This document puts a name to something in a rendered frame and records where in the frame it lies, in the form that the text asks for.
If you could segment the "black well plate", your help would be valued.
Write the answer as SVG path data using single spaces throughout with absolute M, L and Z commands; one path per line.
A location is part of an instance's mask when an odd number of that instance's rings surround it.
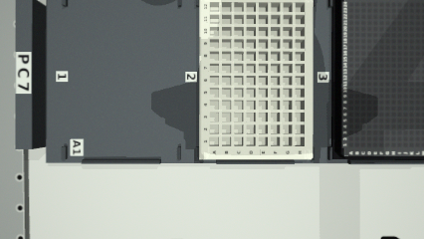
M 332 0 L 332 159 L 424 159 L 424 0 Z

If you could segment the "white well plate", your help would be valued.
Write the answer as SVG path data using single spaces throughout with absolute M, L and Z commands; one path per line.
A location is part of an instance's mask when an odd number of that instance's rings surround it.
M 200 0 L 199 159 L 312 158 L 313 0 Z

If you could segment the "grey perforated base plate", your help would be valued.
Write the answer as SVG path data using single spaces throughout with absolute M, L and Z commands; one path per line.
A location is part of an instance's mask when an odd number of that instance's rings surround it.
M 0 239 L 24 239 L 23 149 L 15 149 L 16 0 L 0 0 Z

